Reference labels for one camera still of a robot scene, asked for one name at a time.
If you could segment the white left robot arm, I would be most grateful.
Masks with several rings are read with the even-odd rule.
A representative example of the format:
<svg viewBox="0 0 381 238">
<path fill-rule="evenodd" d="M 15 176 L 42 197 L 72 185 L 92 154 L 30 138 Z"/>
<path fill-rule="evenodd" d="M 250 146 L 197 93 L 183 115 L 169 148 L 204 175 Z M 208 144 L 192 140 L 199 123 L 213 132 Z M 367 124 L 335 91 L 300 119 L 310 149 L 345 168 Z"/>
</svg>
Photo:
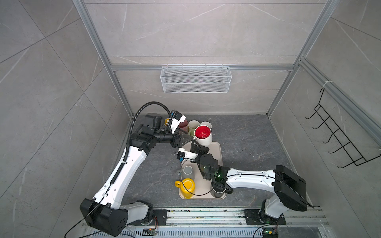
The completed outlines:
<svg viewBox="0 0 381 238">
<path fill-rule="evenodd" d="M 158 105 L 167 112 L 169 122 L 160 114 L 147 114 L 145 122 L 134 128 L 140 113 L 150 105 Z M 180 148 L 192 141 L 192 137 L 179 129 L 186 116 L 170 111 L 164 104 L 148 102 L 138 109 L 128 129 L 126 148 L 117 166 L 102 188 L 92 199 L 84 199 L 80 205 L 87 225 L 111 236 L 118 236 L 126 225 L 135 221 L 149 222 L 153 217 L 150 203 L 137 201 L 121 208 L 125 192 L 141 163 L 158 143 L 169 143 Z"/>
</svg>

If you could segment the light green mug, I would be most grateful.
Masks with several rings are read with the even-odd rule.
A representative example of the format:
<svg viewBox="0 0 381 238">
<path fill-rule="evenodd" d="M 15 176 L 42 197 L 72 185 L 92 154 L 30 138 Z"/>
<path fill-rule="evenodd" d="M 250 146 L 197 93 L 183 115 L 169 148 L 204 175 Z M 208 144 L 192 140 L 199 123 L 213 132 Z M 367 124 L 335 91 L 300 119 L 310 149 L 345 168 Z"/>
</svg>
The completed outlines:
<svg viewBox="0 0 381 238">
<path fill-rule="evenodd" d="M 200 126 L 200 122 L 192 120 L 188 123 L 188 135 L 194 136 L 195 129 Z"/>
</svg>

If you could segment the white mug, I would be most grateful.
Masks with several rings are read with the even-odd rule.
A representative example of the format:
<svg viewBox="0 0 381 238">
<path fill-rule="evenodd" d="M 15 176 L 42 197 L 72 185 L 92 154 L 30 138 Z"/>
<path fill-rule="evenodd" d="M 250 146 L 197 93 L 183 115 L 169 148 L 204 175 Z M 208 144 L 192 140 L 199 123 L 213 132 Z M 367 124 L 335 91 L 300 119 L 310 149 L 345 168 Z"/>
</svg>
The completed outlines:
<svg viewBox="0 0 381 238">
<path fill-rule="evenodd" d="M 209 146 L 212 143 L 211 128 L 205 125 L 198 126 L 194 131 L 196 142 L 202 146 Z"/>
</svg>

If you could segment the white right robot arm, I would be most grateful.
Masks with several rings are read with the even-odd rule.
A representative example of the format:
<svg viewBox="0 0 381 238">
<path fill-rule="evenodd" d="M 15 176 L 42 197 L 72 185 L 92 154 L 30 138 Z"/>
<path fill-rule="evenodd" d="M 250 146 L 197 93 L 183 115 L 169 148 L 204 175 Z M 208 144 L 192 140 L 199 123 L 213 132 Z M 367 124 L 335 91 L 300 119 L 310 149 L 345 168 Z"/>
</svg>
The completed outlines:
<svg viewBox="0 0 381 238">
<path fill-rule="evenodd" d="M 306 181 L 283 165 L 273 170 L 243 171 L 220 166 L 209 153 L 209 148 L 193 140 L 190 152 L 203 179 L 211 182 L 211 191 L 217 195 L 233 193 L 235 188 L 252 188 L 272 192 L 273 196 L 262 202 L 255 215 L 262 224 L 275 224 L 288 210 L 305 212 L 313 206 L 307 201 Z"/>
</svg>

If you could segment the grey mug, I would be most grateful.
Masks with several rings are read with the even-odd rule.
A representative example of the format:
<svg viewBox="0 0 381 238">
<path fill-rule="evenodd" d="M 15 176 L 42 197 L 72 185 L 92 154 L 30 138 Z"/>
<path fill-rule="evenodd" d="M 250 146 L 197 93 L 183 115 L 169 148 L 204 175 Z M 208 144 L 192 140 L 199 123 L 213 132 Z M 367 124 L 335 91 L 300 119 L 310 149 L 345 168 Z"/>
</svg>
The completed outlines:
<svg viewBox="0 0 381 238">
<path fill-rule="evenodd" d="M 179 176 L 179 180 L 184 180 L 184 179 L 192 179 L 192 180 L 194 180 L 194 178 L 195 178 L 194 170 L 189 165 L 179 169 L 177 171 L 177 174 Z"/>
</svg>

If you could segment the pink ghost print mug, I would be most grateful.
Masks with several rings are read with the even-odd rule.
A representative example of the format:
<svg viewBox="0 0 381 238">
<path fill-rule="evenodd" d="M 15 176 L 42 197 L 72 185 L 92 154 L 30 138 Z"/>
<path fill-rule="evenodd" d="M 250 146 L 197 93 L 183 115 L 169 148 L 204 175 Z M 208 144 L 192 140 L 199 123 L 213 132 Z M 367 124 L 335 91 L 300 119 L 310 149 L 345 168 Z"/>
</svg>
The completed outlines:
<svg viewBox="0 0 381 238">
<path fill-rule="evenodd" d="M 178 129 L 183 130 L 184 132 L 188 133 L 188 120 L 184 120 L 182 123 L 179 124 Z"/>
</svg>

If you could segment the dark green mug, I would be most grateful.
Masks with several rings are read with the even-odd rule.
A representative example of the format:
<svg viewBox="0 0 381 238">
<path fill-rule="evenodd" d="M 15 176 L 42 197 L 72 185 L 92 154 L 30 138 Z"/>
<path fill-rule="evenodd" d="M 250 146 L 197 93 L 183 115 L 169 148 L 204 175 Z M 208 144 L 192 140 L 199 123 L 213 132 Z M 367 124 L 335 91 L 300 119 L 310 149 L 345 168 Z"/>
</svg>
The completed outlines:
<svg viewBox="0 0 381 238">
<path fill-rule="evenodd" d="M 201 126 L 207 126 L 209 127 L 210 129 L 212 129 L 212 124 L 210 122 L 201 122 L 200 123 Z"/>
</svg>

